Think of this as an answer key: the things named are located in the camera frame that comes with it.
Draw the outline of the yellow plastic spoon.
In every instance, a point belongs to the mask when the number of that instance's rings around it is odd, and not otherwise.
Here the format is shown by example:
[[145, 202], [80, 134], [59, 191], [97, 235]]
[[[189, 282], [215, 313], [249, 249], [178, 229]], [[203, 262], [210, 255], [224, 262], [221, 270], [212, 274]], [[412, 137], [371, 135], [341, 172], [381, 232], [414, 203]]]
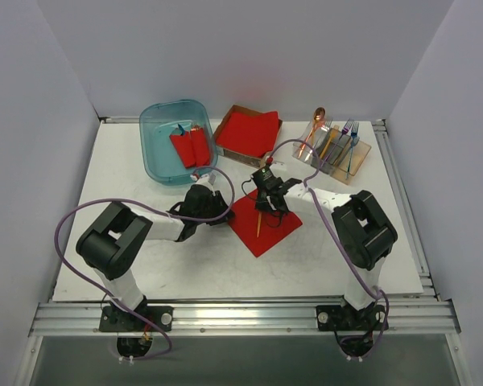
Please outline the yellow plastic spoon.
[[256, 231], [256, 237], [259, 238], [261, 234], [261, 226], [262, 226], [262, 213], [259, 211], [258, 212], [258, 222], [257, 222], [257, 231]]

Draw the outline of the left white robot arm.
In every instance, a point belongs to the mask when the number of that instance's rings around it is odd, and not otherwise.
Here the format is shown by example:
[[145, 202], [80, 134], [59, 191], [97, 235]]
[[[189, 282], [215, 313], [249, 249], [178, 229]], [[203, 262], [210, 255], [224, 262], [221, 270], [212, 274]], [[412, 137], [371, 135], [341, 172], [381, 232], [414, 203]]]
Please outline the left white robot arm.
[[146, 297], [130, 270], [145, 240], [183, 242], [200, 224], [224, 224], [235, 217], [219, 191], [194, 184], [184, 200], [165, 216], [149, 217], [124, 203], [113, 201], [93, 221], [76, 243], [76, 253], [97, 273], [119, 309], [118, 321], [129, 331], [139, 330], [147, 320], [141, 306]]

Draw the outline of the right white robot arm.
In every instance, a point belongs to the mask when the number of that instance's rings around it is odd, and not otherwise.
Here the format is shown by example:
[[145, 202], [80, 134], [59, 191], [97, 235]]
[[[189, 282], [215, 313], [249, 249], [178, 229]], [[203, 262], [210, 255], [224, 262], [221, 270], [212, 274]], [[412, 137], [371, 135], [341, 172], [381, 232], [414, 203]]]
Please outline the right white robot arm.
[[251, 179], [257, 187], [256, 208], [280, 215], [320, 216], [351, 271], [343, 294], [348, 304], [341, 308], [342, 322], [351, 329], [367, 323], [367, 306], [383, 297], [378, 281], [384, 259], [398, 240], [394, 225], [374, 195], [366, 190], [336, 193], [273, 175]]

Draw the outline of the red paper napkin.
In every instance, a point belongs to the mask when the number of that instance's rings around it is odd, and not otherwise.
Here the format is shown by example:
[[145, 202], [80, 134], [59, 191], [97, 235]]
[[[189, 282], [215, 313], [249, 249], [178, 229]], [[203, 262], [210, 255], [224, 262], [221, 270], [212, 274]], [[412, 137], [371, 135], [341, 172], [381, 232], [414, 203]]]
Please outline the red paper napkin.
[[248, 197], [240, 198], [234, 203], [235, 217], [229, 221], [229, 226], [252, 254], [260, 257], [300, 228], [303, 223], [294, 213], [286, 214], [282, 219], [262, 213], [261, 234], [257, 238], [258, 210], [253, 201], [256, 197], [257, 191], [252, 190]]

